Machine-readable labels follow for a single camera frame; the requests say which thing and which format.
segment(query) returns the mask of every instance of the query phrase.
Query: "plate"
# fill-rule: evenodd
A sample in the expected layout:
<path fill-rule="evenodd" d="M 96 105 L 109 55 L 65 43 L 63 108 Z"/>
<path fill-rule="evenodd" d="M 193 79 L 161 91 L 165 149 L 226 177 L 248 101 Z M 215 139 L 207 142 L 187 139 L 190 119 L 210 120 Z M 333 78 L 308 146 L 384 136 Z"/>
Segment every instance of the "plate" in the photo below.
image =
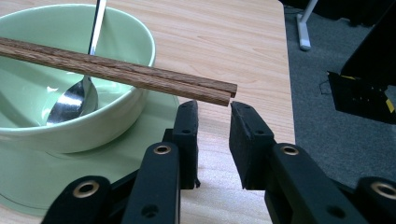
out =
<path fill-rule="evenodd" d="M 176 96 L 150 91 L 146 107 L 128 131 L 85 152 L 56 154 L 0 146 L 0 203 L 42 217 L 73 180 L 85 175 L 119 180 L 138 169 L 146 149 L 162 141 L 165 129 L 173 128 L 177 107 Z"/>

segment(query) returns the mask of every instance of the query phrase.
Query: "table surface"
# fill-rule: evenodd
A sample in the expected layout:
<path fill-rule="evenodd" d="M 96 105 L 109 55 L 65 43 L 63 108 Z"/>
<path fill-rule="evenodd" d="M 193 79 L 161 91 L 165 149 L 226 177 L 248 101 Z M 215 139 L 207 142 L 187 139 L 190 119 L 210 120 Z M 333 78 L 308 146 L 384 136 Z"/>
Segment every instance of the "table surface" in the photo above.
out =
<path fill-rule="evenodd" d="M 2 0 L 0 16 L 65 0 Z M 96 1 L 74 0 L 95 4 Z M 283 7 L 277 0 L 108 1 L 136 16 L 156 41 L 155 67 L 238 85 L 278 143 L 294 143 Z M 189 99 L 179 98 L 180 102 Z M 181 191 L 181 223 L 271 223 L 263 191 L 242 189 L 228 148 L 230 107 L 198 102 L 198 189 Z M 2 223 L 39 223 L 0 205 Z"/>

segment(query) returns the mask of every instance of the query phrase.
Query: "spoon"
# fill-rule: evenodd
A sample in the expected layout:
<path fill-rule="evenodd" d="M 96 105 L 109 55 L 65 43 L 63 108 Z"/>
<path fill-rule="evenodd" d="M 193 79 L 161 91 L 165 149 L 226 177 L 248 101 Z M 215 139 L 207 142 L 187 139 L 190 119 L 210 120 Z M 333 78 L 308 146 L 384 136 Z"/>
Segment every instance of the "spoon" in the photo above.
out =
<path fill-rule="evenodd" d="M 90 55 L 95 54 L 105 9 L 106 0 L 97 0 L 90 48 L 88 50 L 88 54 Z M 59 97 L 58 101 L 49 112 L 47 125 L 76 119 L 95 111 L 97 107 L 98 93 L 91 81 L 91 77 L 85 75 L 80 82 L 70 87 Z"/>

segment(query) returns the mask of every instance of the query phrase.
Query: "wooden chopstick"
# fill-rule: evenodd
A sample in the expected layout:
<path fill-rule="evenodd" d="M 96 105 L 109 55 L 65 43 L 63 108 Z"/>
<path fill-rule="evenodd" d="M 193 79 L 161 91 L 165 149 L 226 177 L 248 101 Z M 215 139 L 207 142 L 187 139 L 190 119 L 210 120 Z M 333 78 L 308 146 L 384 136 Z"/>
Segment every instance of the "wooden chopstick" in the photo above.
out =
<path fill-rule="evenodd" d="M 3 37 L 0 37 L 0 56 L 216 105 L 228 105 L 237 90 L 233 83 Z"/>

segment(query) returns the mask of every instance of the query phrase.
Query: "ceramic bowl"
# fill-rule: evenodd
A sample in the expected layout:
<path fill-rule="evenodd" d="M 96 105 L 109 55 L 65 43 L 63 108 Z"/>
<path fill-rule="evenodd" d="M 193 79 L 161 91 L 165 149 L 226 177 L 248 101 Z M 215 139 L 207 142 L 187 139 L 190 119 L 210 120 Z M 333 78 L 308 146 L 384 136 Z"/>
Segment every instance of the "ceramic bowl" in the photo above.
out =
<path fill-rule="evenodd" d="M 95 6 L 31 8 L 0 18 L 0 36 L 87 53 Z M 96 55 L 153 65 L 155 45 L 137 18 L 108 7 Z M 147 90 L 93 78 L 98 109 L 89 115 L 46 126 L 50 110 L 82 75 L 0 57 L 0 144 L 57 153 L 99 147 L 124 133 L 139 117 Z"/>

